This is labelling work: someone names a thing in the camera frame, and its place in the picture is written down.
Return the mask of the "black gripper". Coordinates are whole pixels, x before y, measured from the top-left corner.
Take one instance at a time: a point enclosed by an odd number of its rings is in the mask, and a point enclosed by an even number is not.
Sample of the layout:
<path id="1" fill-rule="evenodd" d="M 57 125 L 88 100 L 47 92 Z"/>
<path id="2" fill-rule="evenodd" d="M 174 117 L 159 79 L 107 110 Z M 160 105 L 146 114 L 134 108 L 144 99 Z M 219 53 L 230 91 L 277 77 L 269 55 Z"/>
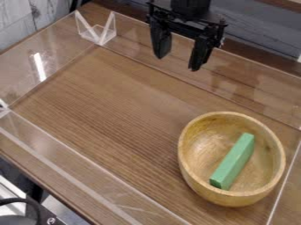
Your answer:
<path id="1" fill-rule="evenodd" d="M 171 34 L 195 39 L 189 69 L 198 71 L 213 47 L 221 47 L 226 20 L 210 10 L 211 0 L 148 0 L 147 22 L 152 52 L 162 59 L 171 49 Z"/>

